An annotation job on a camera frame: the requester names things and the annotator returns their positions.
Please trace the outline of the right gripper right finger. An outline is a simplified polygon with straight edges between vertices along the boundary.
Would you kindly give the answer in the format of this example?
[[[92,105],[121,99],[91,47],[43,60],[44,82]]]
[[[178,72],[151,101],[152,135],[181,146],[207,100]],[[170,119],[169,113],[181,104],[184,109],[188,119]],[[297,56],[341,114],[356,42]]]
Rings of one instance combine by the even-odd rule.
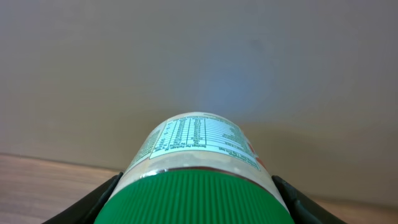
[[[272,176],[295,224],[346,224],[277,175]]]

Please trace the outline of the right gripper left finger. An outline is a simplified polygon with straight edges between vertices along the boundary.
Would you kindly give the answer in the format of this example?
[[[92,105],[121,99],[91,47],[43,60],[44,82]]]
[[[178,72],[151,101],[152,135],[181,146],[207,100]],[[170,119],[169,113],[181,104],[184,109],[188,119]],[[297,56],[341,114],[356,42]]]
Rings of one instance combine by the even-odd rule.
[[[94,224],[96,217],[112,195],[122,176],[122,172],[113,176],[43,224]]]

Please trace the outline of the green lid small jar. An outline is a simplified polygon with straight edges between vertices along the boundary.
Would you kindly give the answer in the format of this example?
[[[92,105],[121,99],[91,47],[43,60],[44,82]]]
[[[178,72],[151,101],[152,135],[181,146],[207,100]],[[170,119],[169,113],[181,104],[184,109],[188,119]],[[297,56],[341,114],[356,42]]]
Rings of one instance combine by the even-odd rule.
[[[96,223],[260,223],[293,219],[241,128],[211,113],[165,120],[147,137]]]

